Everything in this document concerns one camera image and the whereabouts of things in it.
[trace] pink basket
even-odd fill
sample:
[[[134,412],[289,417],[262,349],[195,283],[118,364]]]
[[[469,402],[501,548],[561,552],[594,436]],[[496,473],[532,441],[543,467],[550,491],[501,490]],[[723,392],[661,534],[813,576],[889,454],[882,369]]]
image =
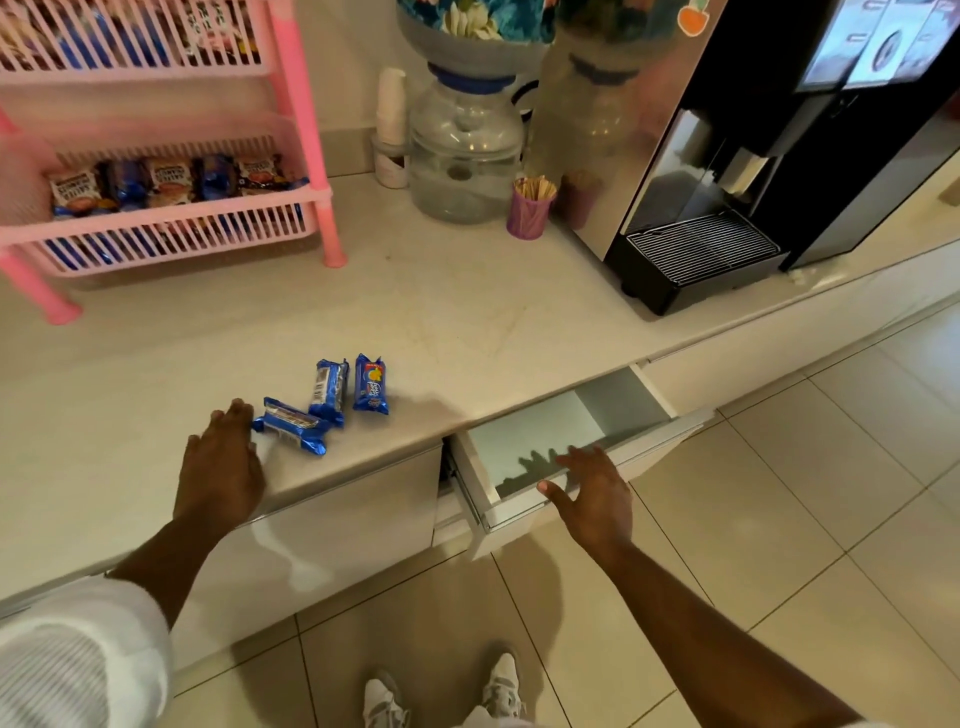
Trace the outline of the pink basket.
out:
[[[305,176],[294,123],[268,112],[242,119],[113,122],[86,133],[70,126],[0,136],[0,248],[19,246],[45,273],[76,277],[303,237],[317,229],[317,209],[330,210],[328,186],[52,219],[46,173],[101,159],[274,152],[283,154],[290,179]]]
[[[3,0],[0,85],[267,74],[264,2]]]

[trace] white sneaker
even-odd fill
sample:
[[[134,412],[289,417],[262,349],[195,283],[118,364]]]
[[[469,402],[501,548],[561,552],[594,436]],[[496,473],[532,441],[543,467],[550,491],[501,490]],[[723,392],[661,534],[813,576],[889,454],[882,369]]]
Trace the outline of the white sneaker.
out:
[[[490,680],[483,689],[483,707],[491,717],[520,717],[520,679],[516,675],[516,660],[504,652],[490,671]]]
[[[366,728],[406,728],[410,711],[403,710],[394,678],[378,671],[363,691],[363,720]]]

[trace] hand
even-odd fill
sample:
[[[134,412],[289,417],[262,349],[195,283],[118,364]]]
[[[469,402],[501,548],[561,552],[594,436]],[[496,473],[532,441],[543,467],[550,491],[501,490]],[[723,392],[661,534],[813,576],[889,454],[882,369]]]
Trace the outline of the hand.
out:
[[[253,408],[234,400],[226,413],[210,413],[203,435],[187,438],[175,519],[200,518],[226,535],[251,516],[266,487],[250,441],[252,419]]]
[[[557,506],[573,540],[605,568],[624,546],[633,543],[633,493],[599,447],[570,448],[568,452],[558,456],[557,463],[580,482],[577,499],[571,500],[549,480],[541,481],[537,488]]]

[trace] water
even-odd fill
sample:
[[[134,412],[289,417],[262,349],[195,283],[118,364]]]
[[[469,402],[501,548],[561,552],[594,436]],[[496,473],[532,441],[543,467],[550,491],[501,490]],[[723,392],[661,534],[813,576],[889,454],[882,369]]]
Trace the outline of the water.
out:
[[[517,153],[452,154],[431,148],[416,133],[411,136],[410,192],[421,212],[461,224],[506,219]]]

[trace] countertop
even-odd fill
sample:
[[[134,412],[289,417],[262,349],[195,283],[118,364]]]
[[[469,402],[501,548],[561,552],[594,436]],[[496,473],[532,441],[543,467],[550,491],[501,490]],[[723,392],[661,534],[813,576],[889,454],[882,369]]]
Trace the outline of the countertop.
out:
[[[900,226],[657,319],[560,229],[521,242],[502,222],[430,220],[370,175],[333,188],[340,270],[308,252],[81,290],[67,327],[0,281],[0,601],[139,546],[168,520],[187,435],[210,410],[305,406],[319,358],[382,355],[391,414],[348,412],[324,458],[275,448],[265,509],[949,242]]]

